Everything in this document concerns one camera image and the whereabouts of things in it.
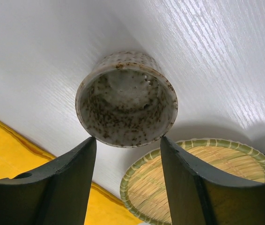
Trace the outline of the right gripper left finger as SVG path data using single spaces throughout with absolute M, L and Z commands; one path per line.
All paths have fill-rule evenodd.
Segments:
M 56 159 L 0 179 L 0 225 L 82 225 L 96 159 L 90 137 Z

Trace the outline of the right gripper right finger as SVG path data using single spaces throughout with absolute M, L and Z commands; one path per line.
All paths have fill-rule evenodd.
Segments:
M 165 136 L 160 148 L 172 224 L 265 225 L 265 183 L 219 170 Z

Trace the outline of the round woven bamboo plate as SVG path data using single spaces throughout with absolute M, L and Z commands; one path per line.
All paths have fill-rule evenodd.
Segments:
M 191 139 L 177 144 L 187 152 L 232 175 L 265 183 L 265 155 L 251 146 L 223 139 Z M 136 161 L 120 183 L 120 197 L 137 218 L 151 225 L 172 223 L 160 149 Z

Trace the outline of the yellow cartoon placemat cloth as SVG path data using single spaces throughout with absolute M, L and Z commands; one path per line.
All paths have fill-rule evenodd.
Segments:
M 0 121 L 0 179 L 41 166 L 55 157 Z M 92 183 L 85 219 L 87 225 L 140 225 L 114 195 Z

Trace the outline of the speckled ceramic cup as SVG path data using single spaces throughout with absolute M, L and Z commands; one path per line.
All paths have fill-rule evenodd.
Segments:
M 120 51 L 105 56 L 75 96 L 80 124 L 98 141 L 119 148 L 151 144 L 173 126 L 176 92 L 151 56 Z

